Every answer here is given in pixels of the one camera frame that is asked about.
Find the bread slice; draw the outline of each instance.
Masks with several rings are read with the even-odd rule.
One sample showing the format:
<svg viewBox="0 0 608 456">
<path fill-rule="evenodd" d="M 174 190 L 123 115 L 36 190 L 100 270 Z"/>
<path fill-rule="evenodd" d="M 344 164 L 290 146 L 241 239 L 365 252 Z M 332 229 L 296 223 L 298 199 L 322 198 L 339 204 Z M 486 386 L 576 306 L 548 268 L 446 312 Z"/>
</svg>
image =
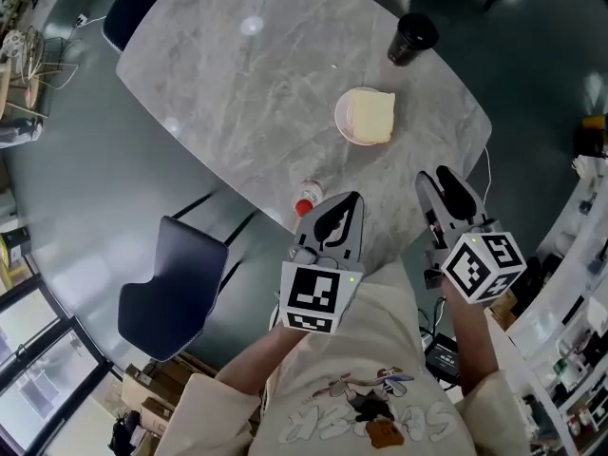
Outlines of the bread slice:
<svg viewBox="0 0 608 456">
<path fill-rule="evenodd" d="M 394 121 L 394 93 L 355 89 L 351 93 L 352 134 L 360 142 L 386 143 Z"/>
</svg>

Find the white cable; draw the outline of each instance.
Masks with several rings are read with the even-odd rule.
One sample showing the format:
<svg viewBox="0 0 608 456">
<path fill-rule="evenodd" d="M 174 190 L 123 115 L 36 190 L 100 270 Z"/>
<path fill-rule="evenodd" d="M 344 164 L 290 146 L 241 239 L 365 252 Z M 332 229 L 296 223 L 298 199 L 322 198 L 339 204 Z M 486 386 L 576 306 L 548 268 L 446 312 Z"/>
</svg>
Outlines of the white cable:
<svg viewBox="0 0 608 456">
<path fill-rule="evenodd" d="M 86 22 L 85 24 L 82 24 L 81 26 L 76 26 L 76 29 L 86 27 L 86 26 L 92 24 L 93 22 L 99 22 L 100 20 L 104 20 L 106 17 L 107 17 L 107 15 L 104 15 L 103 17 L 100 17 L 98 19 L 89 20 L 88 22 Z"/>
<path fill-rule="evenodd" d="M 441 321 L 441 318 L 442 318 L 442 317 L 444 317 L 444 306 L 445 306 L 445 305 L 446 305 L 446 302 L 445 302 L 445 301 L 443 301 L 443 302 L 441 303 L 441 308 L 440 308 L 440 311 L 439 311 L 439 317 L 437 318 L 437 321 L 435 321 L 435 328 L 437 328 L 437 326 L 439 326 L 439 321 Z M 425 336 L 422 338 L 422 342 L 423 342 L 425 345 L 426 345 L 426 343 L 427 343 L 427 339 L 428 339 L 428 338 L 430 338 L 430 334 L 427 334 L 427 335 L 425 335 Z"/>
<path fill-rule="evenodd" d="M 70 43 L 67 45 L 67 47 L 66 47 L 66 48 L 65 48 L 65 49 L 62 51 L 62 53 L 59 55 L 59 59 L 58 59 L 59 63 L 58 63 L 58 64 L 59 64 L 60 66 L 72 66 L 72 67 L 74 67 L 74 70 L 73 70 L 73 71 L 72 71 L 72 73 L 69 75 L 69 78 L 67 78 L 67 81 L 65 81 L 65 82 L 64 82 L 62 85 L 60 85 L 60 86 L 53 86 L 53 85 L 51 85 L 50 83 L 46 83 L 46 82 L 42 81 L 40 78 L 35 78 L 35 77 L 34 77 L 33 79 L 38 80 L 38 82 L 39 82 L 41 85 L 46 85 L 46 86 L 48 86 L 48 87 L 51 87 L 51 88 L 53 88 L 53 89 L 57 89 L 57 90 L 59 90 L 59 89 L 63 89 L 65 86 L 67 86 L 67 84 L 68 84 L 68 83 L 69 83 L 69 82 L 72 80 L 72 78 L 73 78 L 73 77 L 74 77 L 74 75 L 76 74 L 76 71 L 77 71 L 78 69 L 80 69 L 80 65 L 73 65 L 73 64 L 70 64 L 70 63 L 62 63 L 62 62 L 61 62 L 61 60 L 62 60 L 62 59 L 64 58 L 64 56 L 66 55 L 67 51 L 68 51 L 68 50 L 69 50 L 69 49 L 70 49 L 70 48 L 71 48 L 71 47 L 72 47 L 74 44 L 76 44 L 77 42 L 80 42 L 80 41 L 82 41 L 82 39 L 74 39 L 72 42 L 70 42 Z"/>
<path fill-rule="evenodd" d="M 487 157 L 487 187 L 485 189 L 484 194 L 484 204 L 485 198 L 487 198 L 487 192 L 490 190 L 490 185 L 492 184 L 492 169 L 490 167 L 490 153 L 487 151 L 487 147 L 484 147 L 485 156 Z"/>
</svg>

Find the black chair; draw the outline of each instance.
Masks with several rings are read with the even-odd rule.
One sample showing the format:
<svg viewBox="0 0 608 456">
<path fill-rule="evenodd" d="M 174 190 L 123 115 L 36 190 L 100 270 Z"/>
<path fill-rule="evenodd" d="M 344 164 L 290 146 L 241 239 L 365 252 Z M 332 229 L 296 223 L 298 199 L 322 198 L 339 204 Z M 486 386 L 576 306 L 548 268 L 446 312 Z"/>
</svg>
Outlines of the black chair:
<svg viewBox="0 0 608 456">
<path fill-rule="evenodd" d="M 106 41 L 123 52 L 133 32 L 157 0 L 115 0 L 102 28 Z"/>
<path fill-rule="evenodd" d="M 121 288 L 118 331 L 155 360 L 172 358 L 202 333 L 219 293 L 241 263 L 238 261 L 222 278 L 228 247 L 257 211 L 223 243 L 178 221 L 211 196 L 161 219 L 154 276 L 144 284 Z"/>
</svg>

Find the dark floor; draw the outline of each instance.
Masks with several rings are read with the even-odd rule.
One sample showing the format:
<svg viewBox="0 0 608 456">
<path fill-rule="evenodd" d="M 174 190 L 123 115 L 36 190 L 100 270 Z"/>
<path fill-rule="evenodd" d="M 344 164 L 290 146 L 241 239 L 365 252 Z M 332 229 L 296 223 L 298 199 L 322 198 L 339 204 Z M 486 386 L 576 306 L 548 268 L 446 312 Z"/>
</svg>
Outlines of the dark floor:
<svg viewBox="0 0 608 456">
<path fill-rule="evenodd" d="M 89 10 L 104 15 L 113 0 L 64 1 L 64 21 Z M 608 68 L 605 0 L 504 0 L 488 13 L 484 0 L 412 0 L 440 31 L 437 51 L 489 116 L 492 186 L 487 206 L 532 254 L 576 182 L 571 133 L 597 105 Z M 385 2 L 393 8 L 391 2 Z M 112 359 L 132 351 L 116 332 L 120 286 L 149 275 L 158 220 L 211 187 L 213 211 L 191 224 L 219 237 L 238 224 L 247 203 L 222 187 L 171 139 L 116 77 L 118 55 L 95 24 L 79 29 L 83 66 L 51 96 L 47 129 L 37 143 L 8 151 L 21 214 L 31 224 L 36 259 L 51 289 L 79 314 Z M 482 156 L 470 180 L 483 193 Z M 233 252 L 248 260 L 222 293 L 192 351 L 220 367 L 267 328 L 280 261 L 290 238 L 261 217 Z M 422 286 L 418 238 L 403 254 L 419 304 L 431 313 L 436 293 Z M 449 332 L 448 316 L 442 329 Z"/>
</svg>

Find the small bottle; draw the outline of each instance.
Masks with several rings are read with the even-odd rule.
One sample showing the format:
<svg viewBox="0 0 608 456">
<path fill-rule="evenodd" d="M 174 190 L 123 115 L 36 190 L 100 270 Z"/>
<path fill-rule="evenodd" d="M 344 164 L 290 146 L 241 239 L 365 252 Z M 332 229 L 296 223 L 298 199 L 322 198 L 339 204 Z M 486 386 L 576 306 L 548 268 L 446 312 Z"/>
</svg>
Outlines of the small bottle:
<svg viewBox="0 0 608 456">
<path fill-rule="evenodd" d="M 316 180 L 306 179 L 300 184 L 295 194 L 295 213 L 299 218 L 302 218 L 322 201 L 323 189 L 321 184 Z"/>
</svg>

